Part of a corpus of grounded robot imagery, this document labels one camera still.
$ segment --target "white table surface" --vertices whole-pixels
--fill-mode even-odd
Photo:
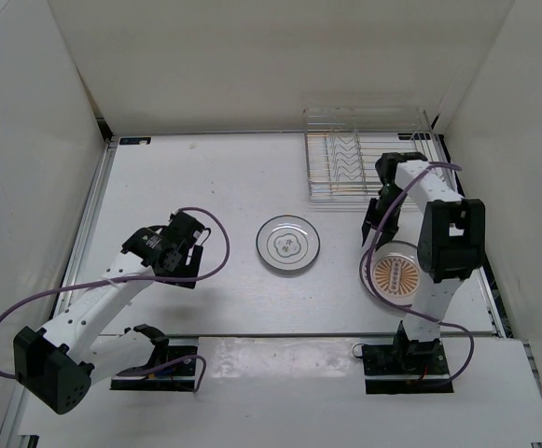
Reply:
[[[20,434],[38,448],[530,448],[542,442],[542,400],[520,341],[480,337],[453,394],[366,395],[357,339],[201,338],[202,388],[95,385],[58,416],[29,397]],[[444,338],[450,367],[467,340]]]
[[[164,224],[181,206],[215,213],[231,239],[227,267],[196,289],[154,285],[105,329],[118,334],[147,323],[177,335],[385,334],[401,316],[370,298],[358,280],[361,211],[327,211],[310,202],[300,133],[153,137],[119,146],[98,221],[77,281],[98,278],[137,229]],[[321,252],[305,274],[285,278],[258,258],[255,239],[269,218],[291,214],[318,230]],[[224,253],[213,227],[201,273]],[[397,239],[416,242],[422,215],[403,211]],[[475,273],[455,294],[447,320],[491,333],[485,290]]]

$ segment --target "black mounting plate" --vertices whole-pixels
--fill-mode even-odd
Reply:
[[[392,344],[362,345],[366,393],[376,394],[446,394],[452,393],[452,383],[443,384],[449,367],[442,344],[430,358],[401,363]]]
[[[169,345],[167,347],[167,360],[178,359],[186,355],[196,355],[198,347],[195,345]],[[114,377],[111,379],[111,390],[139,390],[139,391],[165,391],[165,392],[191,392],[196,384],[196,359],[188,363],[174,366],[169,376],[155,378],[135,379],[128,377]]]

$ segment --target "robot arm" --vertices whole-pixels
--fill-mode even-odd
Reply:
[[[382,189],[372,199],[362,226],[364,240],[370,229],[378,229],[396,198],[427,167],[420,153],[387,153],[376,163]],[[444,372],[444,352],[440,343],[439,323],[445,316],[454,293],[479,268],[485,259],[485,210],[480,200],[468,200],[449,188],[434,172],[429,172],[408,191],[424,214],[417,256],[420,264],[420,285],[411,310],[430,316],[433,321],[408,313],[399,324],[393,345],[372,348],[376,358],[391,359],[388,368],[377,371],[397,375],[418,370]],[[393,240],[398,231],[401,203],[387,217],[378,247]]]
[[[395,183],[404,189],[428,166],[427,161],[407,161],[396,169]],[[422,269],[412,310],[444,319],[453,294],[484,261],[484,204],[453,191],[434,171],[425,175],[409,196],[424,213],[418,241]],[[440,327],[408,314],[403,328],[410,340],[431,343]]]
[[[129,282],[89,289],[38,331],[22,329],[14,339],[15,375],[19,383],[56,413],[67,413],[90,386],[120,371],[156,367],[166,359],[168,339],[147,325],[96,343],[104,327],[145,288],[154,276],[197,277],[204,226],[186,213],[171,216],[168,226],[143,228],[123,246],[103,279],[143,276]],[[177,283],[194,287],[195,282]]]

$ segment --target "purple cable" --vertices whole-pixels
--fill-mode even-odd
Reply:
[[[202,382],[202,378],[204,378],[204,373],[206,372],[206,359],[204,357],[201,357],[200,355],[185,355],[184,357],[178,357],[172,361],[167,361],[163,364],[160,364],[157,367],[153,367],[150,369],[146,369],[144,371],[134,371],[132,369],[127,369],[126,371],[121,371],[118,373],[118,376],[147,376],[150,373],[156,373],[157,371],[162,371],[167,369],[168,367],[174,366],[175,364],[181,364],[184,361],[188,361],[191,359],[199,359],[202,361],[202,371],[200,372],[200,376],[198,377],[198,381],[196,382],[196,385],[193,392],[198,392],[200,389],[200,384]]]
[[[366,263],[366,272],[367,272],[367,276],[368,276],[368,284],[370,286],[370,289],[372,289],[372,293],[374,294],[374,296],[379,301],[381,301],[385,305],[390,306],[391,308],[395,308],[396,310],[399,310],[399,311],[401,311],[403,313],[409,313],[411,315],[417,315],[418,317],[421,317],[422,319],[425,319],[425,320],[427,320],[429,322],[436,322],[436,323],[440,324],[443,327],[449,327],[449,328],[452,328],[452,329],[460,329],[469,338],[469,353],[467,354],[466,362],[464,362],[464,364],[461,366],[461,368],[455,374],[450,376],[449,379],[447,379],[446,381],[444,381],[442,383],[439,383],[438,385],[435,385],[435,386],[442,386],[442,385],[447,385],[448,383],[452,382],[454,379],[458,378],[467,369],[467,366],[469,365],[470,361],[472,360],[472,357],[474,356],[474,345],[475,345],[475,343],[474,343],[474,336],[472,335],[471,331],[469,331],[469,329],[467,329],[465,327],[462,327],[459,324],[453,324],[453,323],[450,323],[450,322],[438,321],[438,319],[435,319],[431,315],[425,315],[424,313],[419,313],[419,312],[417,312],[415,310],[412,310],[411,308],[409,308],[409,307],[407,307],[405,305],[397,305],[396,303],[392,303],[391,301],[386,299],[377,290],[377,288],[374,286],[374,283],[372,282],[372,272],[371,272],[371,269],[370,269],[370,262],[371,262],[371,259],[372,259],[372,254],[374,254],[374,251],[376,250],[376,244],[379,241],[379,237],[381,235],[382,228],[384,227],[384,224],[386,223],[386,220],[391,216],[391,214],[396,209],[396,207],[399,205],[399,203],[401,203],[405,199],[406,195],[408,194],[408,192],[410,192],[410,190],[413,188],[413,186],[416,185],[418,182],[420,182],[423,179],[423,177],[430,172],[430,170],[434,170],[435,168],[446,168],[446,169],[450,169],[450,170],[454,170],[454,171],[461,171],[462,170],[461,166],[455,165],[453,163],[445,163],[443,161],[430,162],[430,165],[427,166],[416,177],[414,177],[414,179],[401,191],[401,193],[399,193],[399,196],[396,197],[396,199],[393,201],[393,203],[391,203],[389,208],[387,208],[386,213],[382,217],[381,222],[379,223],[376,231],[374,232],[374,235],[372,236],[372,241],[370,243],[370,247],[368,248],[366,253],[362,256],[362,261],[361,262],[363,262],[364,258],[368,257],[368,261]]]
[[[218,228],[223,233],[223,237],[225,238],[225,247],[226,247],[225,257],[223,258],[223,261],[221,261],[221,264],[219,264],[216,268],[214,268],[209,273],[206,273],[204,275],[199,275],[198,277],[157,277],[155,275],[128,275],[128,276],[125,276],[125,277],[113,277],[113,278],[109,278],[107,280],[97,280],[95,282],[82,283],[82,284],[79,284],[79,285],[71,285],[69,287],[55,287],[55,288],[49,289],[47,291],[37,292],[36,294],[33,294],[32,296],[27,297],[26,299],[24,299],[22,301],[19,301],[18,303],[15,303],[12,306],[10,306],[9,308],[7,308],[0,315],[0,325],[9,315],[11,315],[14,311],[21,308],[25,304],[30,303],[31,301],[36,301],[38,299],[42,299],[43,297],[47,297],[47,296],[50,296],[52,294],[59,294],[59,293],[66,292],[66,291],[75,291],[77,289],[88,289],[88,288],[94,288],[94,287],[106,287],[107,285],[110,286],[111,282],[125,283],[125,282],[134,282],[134,281],[137,281],[137,280],[152,280],[152,281],[159,282],[159,283],[167,283],[167,282],[192,283],[192,282],[199,282],[199,281],[204,280],[206,278],[212,277],[213,275],[218,273],[221,269],[223,269],[225,267],[225,265],[227,264],[227,261],[229,260],[230,244],[229,244],[229,236],[227,234],[227,231],[223,227],[223,224],[221,224],[221,221],[219,221],[217,219],[217,217],[215,215],[213,215],[211,212],[209,212],[208,210],[204,210],[203,208],[200,208],[200,207],[183,207],[183,208],[180,208],[178,211],[179,212],[190,212],[191,211],[191,212],[204,213],[206,216],[208,216],[210,219],[212,219],[215,222],[215,224],[218,226]],[[201,360],[204,363],[204,369],[202,370],[202,375],[204,375],[204,370],[206,369],[206,361],[204,361],[203,359],[201,359]],[[161,366],[157,366],[156,368],[153,368],[153,369],[156,369],[155,371],[159,371],[159,370],[165,369],[166,367],[169,367],[169,365],[168,364],[167,365],[162,364]],[[12,373],[7,373],[7,372],[2,371],[2,370],[0,370],[0,376],[3,377],[3,378],[10,379],[10,380],[15,380],[16,379],[16,375],[14,375]]]

